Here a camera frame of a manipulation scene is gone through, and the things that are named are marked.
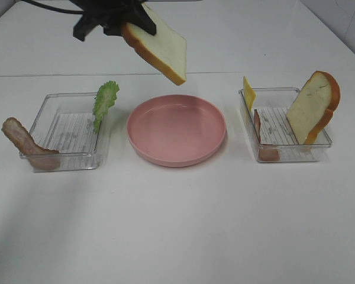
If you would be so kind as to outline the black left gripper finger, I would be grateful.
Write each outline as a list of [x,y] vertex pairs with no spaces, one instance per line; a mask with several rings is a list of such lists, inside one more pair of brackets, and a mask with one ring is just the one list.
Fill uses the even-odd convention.
[[100,22],[97,19],[84,14],[73,27],[73,36],[80,41],[85,41],[86,36],[98,25]]
[[156,34],[156,24],[151,20],[142,5],[123,7],[111,12],[103,25],[104,34],[121,36],[121,26],[125,23],[134,24],[152,36]]

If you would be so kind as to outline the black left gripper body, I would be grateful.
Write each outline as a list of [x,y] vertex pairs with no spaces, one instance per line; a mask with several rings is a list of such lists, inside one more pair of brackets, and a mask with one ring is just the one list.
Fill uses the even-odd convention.
[[116,20],[143,21],[140,1],[71,1],[83,11],[80,20],[87,22]]

